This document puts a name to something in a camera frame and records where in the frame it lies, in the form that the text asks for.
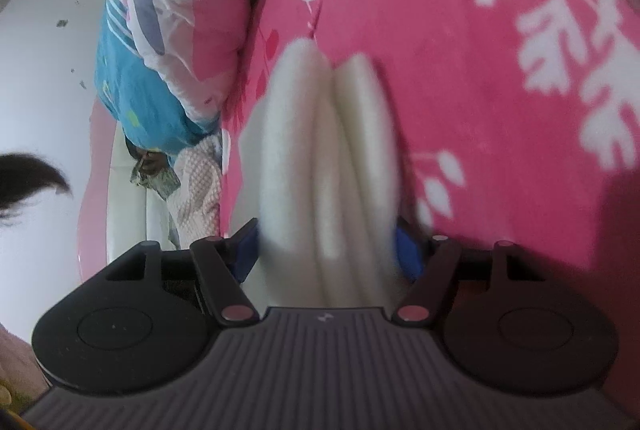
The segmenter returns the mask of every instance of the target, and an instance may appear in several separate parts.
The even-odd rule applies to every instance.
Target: bed
[[[403,215],[470,245],[514,241],[598,305],[620,332],[606,391],[640,415],[639,9],[640,0],[258,0],[223,110],[222,234],[258,214],[264,96],[285,48],[311,38],[332,65],[366,53],[401,147]],[[107,191],[91,183],[97,199],[86,203],[105,207],[92,243],[104,245],[81,251],[81,261],[91,254],[83,277],[120,237],[101,238]]]

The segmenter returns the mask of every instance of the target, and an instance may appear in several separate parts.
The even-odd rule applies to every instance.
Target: red leaf print
[[[267,42],[264,44],[264,54],[267,55],[268,60],[272,60],[278,50],[278,44],[280,43],[280,35],[277,30],[271,30]]]
[[[264,93],[267,91],[267,77],[264,74],[264,70],[260,73],[260,77],[258,78],[258,82],[255,86],[255,99],[259,100],[264,96]]]

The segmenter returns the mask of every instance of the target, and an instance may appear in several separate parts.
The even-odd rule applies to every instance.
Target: dark hair
[[[68,193],[60,171],[30,154],[0,155],[0,221],[15,216],[25,199],[45,188]]]

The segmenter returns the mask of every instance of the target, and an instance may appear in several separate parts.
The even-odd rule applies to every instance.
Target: ridged surface
[[[166,386],[113,398],[56,388],[25,418],[38,430],[633,428],[596,390],[510,396],[460,373],[427,331],[395,327],[377,310],[330,316],[274,309],[258,326],[223,331]]]

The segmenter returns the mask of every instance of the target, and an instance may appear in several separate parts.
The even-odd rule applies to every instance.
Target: white logo
[[[320,320],[321,322],[328,322],[333,317],[334,316],[331,313],[324,313],[322,316],[318,316],[316,318],[318,318],[318,320]]]

